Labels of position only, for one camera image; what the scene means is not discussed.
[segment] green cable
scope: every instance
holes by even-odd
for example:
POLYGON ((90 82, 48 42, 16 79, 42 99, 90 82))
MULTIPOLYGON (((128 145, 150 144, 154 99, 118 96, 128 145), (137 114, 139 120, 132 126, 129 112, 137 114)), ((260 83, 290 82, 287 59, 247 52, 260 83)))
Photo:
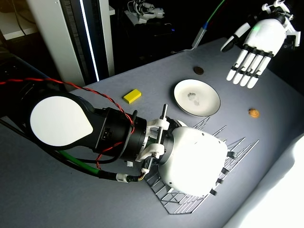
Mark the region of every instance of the green cable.
POLYGON ((99 170, 98 169, 95 169, 85 163, 83 163, 82 161, 74 158, 73 156, 71 156, 70 154, 68 154, 67 152, 65 151, 58 151, 62 156, 64 156, 67 160, 71 161, 72 163, 78 165, 79 167, 81 168, 84 168, 85 170, 93 173, 93 174, 98 174, 99 173, 99 170))
POLYGON ((209 23, 209 21, 211 20, 211 18, 214 16, 214 14, 218 11, 219 7, 224 3, 225 0, 222 0, 221 3, 216 7, 216 9, 213 11, 213 13, 211 14, 211 16, 209 17, 209 19, 207 20, 207 24, 209 23))

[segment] white plate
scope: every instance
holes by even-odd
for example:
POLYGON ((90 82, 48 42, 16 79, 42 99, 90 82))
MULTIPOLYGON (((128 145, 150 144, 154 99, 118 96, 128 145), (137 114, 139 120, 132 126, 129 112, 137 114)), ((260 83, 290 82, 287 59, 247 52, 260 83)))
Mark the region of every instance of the white plate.
POLYGON ((195 116, 213 115, 220 106, 218 93, 199 80, 179 82, 174 88, 174 97, 183 111, 195 116))

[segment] red wire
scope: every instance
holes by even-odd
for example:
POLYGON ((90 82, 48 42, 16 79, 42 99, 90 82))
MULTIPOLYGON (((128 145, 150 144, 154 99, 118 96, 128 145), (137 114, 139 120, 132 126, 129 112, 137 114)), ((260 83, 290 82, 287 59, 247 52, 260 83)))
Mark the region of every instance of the red wire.
MULTIPOLYGON (((50 82, 56 82, 56 83, 59 83, 59 84, 65 84, 65 85, 70 85, 70 86, 73 86, 77 89, 83 89, 83 90, 86 90, 86 91, 89 91, 89 92, 92 92, 94 94, 97 94, 97 95, 100 95, 100 96, 103 96, 105 98, 107 98, 108 100, 110 100, 118 109, 119 111, 121 111, 125 116, 126 118, 130 121, 130 124, 132 126, 132 131, 131 131, 131 134, 133 134, 134 130, 135 130, 135 127, 134 127, 134 122, 132 121, 132 119, 130 118, 130 116, 123 110, 123 108, 118 104, 116 103, 112 98, 110 98, 108 95, 106 94, 102 94, 96 90, 93 90, 93 89, 90 89, 90 88, 84 88, 84 87, 81 87, 81 86, 78 86, 78 85, 75 85, 74 83, 71 83, 71 82, 63 82, 63 81, 60 81, 60 80, 56 80, 56 79, 53 79, 53 78, 33 78, 33 77, 27 77, 27 78, 24 78, 24 79, 13 79, 13 78, 10 78, 6 81, 0 81, 0 85, 4 85, 4 84, 7 84, 8 82, 24 82, 24 81, 35 81, 35 82, 43 82, 43 81, 50 81, 50 82)), ((114 147, 122 144, 123 142, 118 142, 118 143, 115 143, 113 146, 109 147, 109 148, 106 148, 104 149, 99 155, 98 157, 96 158, 96 166, 97 168, 100 169, 100 166, 99 166, 99 163, 98 161, 101 159, 102 155, 104 152, 106 151, 109 151, 111 149, 113 149, 114 147)))

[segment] yellow block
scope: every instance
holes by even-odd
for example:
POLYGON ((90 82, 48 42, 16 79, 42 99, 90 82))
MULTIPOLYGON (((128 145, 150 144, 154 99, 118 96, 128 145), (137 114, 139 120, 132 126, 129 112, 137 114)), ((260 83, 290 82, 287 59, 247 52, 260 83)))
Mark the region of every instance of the yellow block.
POLYGON ((131 104, 133 101, 135 101, 138 97, 140 97, 142 93, 138 89, 134 89, 131 92, 129 92, 126 96, 124 96, 124 100, 131 104))

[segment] white robotic hand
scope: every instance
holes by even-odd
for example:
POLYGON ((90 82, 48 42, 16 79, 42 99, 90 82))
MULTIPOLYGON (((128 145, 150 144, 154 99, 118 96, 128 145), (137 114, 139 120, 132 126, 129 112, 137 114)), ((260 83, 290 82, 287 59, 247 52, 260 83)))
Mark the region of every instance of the white robotic hand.
MULTIPOLYGON (((286 36, 295 36, 295 46, 300 45, 301 32, 296 31, 290 23, 293 15, 288 7, 279 0, 273 5, 264 4, 262 10, 270 14, 271 18, 259 21, 248 34, 243 50, 228 73, 227 80, 247 88, 253 88, 259 77, 266 69, 271 58, 275 56, 284 43, 286 36), (280 8, 271 11, 270 7, 280 8)), ((238 41, 250 25, 245 23, 223 45, 221 51, 227 51, 238 41)))

